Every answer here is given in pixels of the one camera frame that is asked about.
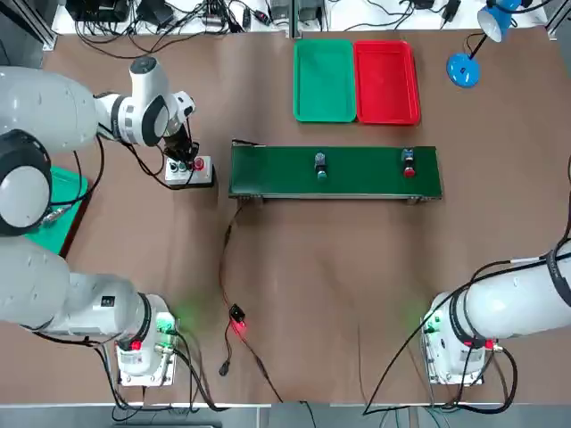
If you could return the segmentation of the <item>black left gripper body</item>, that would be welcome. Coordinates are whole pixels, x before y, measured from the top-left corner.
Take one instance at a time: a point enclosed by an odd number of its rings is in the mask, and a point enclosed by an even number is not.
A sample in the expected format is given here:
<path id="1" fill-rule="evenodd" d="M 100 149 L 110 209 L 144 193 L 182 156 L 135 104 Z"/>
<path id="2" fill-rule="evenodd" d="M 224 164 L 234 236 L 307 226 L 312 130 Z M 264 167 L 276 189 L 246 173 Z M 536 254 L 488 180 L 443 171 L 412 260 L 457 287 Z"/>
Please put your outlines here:
<path id="1" fill-rule="evenodd" d="M 192 151 L 192 138 L 185 127 L 163 138 L 166 154 L 189 154 Z"/>

